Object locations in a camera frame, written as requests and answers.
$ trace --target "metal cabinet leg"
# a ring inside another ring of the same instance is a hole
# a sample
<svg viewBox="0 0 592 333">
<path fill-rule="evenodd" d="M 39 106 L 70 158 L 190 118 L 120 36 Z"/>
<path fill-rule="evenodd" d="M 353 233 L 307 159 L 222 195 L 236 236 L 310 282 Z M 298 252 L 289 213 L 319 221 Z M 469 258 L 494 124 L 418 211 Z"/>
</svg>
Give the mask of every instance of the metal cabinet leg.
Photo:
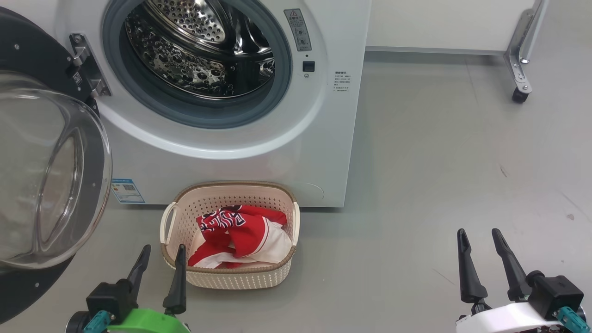
<svg viewBox="0 0 592 333">
<path fill-rule="evenodd" d="M 528 95 L 532 92 L 532 87 L 522 69 L 522 64 L 528 63 L 528 60 L 523 62 L 525 59 L 522 59 L 521 54 L 528 32 L 535 20 L 536 14 L 541 8 L 540 1 L 537 1 L 535 7 L 536 8 L 525 10 L 520 16 L 516 31 L 514 32 L 510 45 L 504 54 L 506 64 L 516 83 L 516 89 L 512 95 L 512 100 L 516 103 L 524 103 Z"/>
<path fill-rule="evenodd" d="M 532 59 L 532 52 L 535 46 L 535 41 L 536 38 L 539 35 L 540 32 L 540 27 L 543 23 L 543 19 L 545 18 L 545 14 L 547 12 L 547 7 L 549 6 L 549 1 L 550 0 L 537 0 L 540 1 L 540 4 L 538 4 L 540 6 L 540 9 L 537 10 L 537 14 L 535 15 L 535 21 L 532 23 L 532 27 L 530 28 L 530 31 L 528 33 L 528 35 L 526 35 L 526 40 L 525 40 L 525 44 L 522 47 L 523 51 L 522 54 L 520 54 L 520 61 L 522 63 L 529 63 Z"/>
</svg>

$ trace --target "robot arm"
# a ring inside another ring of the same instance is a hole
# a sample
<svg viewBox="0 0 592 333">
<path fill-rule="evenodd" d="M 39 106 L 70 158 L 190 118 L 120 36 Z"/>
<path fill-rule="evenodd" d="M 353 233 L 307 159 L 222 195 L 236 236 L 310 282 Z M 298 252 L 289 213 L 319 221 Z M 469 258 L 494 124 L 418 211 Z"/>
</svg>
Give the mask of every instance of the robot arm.
<svg viewBox="0 0 592 333">
<path fill-rule="evenodd" d="M 164 313 L 138 309 L 137 298 L 142 274 L 148 267 L 150 245 L 144 246 L 127 278 L 115 284 L 100 283 L 86 298 L 88 311 L 76 312 L 66 325 L 66 333 L 103 333 L 105 331 L 133 333 L 188 333 L 186 324 L 175 315 L 185 312 L 186 250 L 181 244 L 175 260 L 175 275 L 168 296 L 163 302 Z"/>
<path fill-rule="evenodd" d="M 471 245 L 464 229 L 458 230 L 461 300 L 473 307 L 471 316 L 456 321 L 457 333 L 590 332 L 580 306 L 584 293 L 564 276 L 545 277 L 540 271 L 527 276 L 501 232 L 491 233 L 504 263 L 508 298 L 515 303 L 495 309 L 485 303 L 487 290 L 473 265 Z"/>
</svg>

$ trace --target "teal connector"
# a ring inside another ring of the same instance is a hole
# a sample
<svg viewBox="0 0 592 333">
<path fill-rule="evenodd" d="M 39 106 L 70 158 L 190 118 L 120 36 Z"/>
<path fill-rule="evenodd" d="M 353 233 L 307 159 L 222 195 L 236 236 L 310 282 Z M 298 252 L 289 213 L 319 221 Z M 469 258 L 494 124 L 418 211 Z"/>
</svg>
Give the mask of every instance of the teal connector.
<svg viewBox="0 0 592 333">
<path fill-rule="evenodd" d="M 570 307 L 564 306 L 557 312 L 557 320 L 573 333 L 589 333 L 590 326 L 580 318 Z"/>
<path fill-rule="evenodd" d="M 111 323 L 111 315 L 105 310 L 101 310 L 84 327 L 84 333 L 103 333 Z"/>
</svg>

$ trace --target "door hinge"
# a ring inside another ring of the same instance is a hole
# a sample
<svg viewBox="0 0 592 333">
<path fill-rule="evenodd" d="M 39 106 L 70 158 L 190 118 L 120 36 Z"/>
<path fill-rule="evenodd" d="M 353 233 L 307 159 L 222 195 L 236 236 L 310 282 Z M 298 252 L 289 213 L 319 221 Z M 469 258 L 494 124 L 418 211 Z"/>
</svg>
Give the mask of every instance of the door hinge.
<svg viewBox="0 0 592 333">
<path fill-rule="evenodd" d="M 83 77 L 86 78 L 91 87 L 91 98 L 111 96 L 111 91 L 96 63 L 95 56 L 92 53 L 86 37 L 83 34 L 78 33 L 70 34 L 70 43 L 74 50 L 72 64 L 75 67 L 72 71 L 72 77 L 76 80 L 76 83 L 78 85 L 81 84 L 81 82 L 78 82 L 81 77 L 78 72 L 82 71 L 84 73 Z"/>
</svg>

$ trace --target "caster wheel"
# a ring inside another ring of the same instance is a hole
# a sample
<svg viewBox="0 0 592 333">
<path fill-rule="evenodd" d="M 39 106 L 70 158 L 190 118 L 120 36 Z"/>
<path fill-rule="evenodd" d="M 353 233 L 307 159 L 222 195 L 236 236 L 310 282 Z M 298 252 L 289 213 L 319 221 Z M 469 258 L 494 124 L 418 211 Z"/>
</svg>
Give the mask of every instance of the caster wheel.
<svg viewBox="0 0 592 333">
<path fill-rule="evenodd" d="M 528 94 L 521 92 L 518 88 L 514 89 L 514 94 L 512 95 L 512 100 L 516 103 L 524 103 L 528 98 Z"/>
</svg>

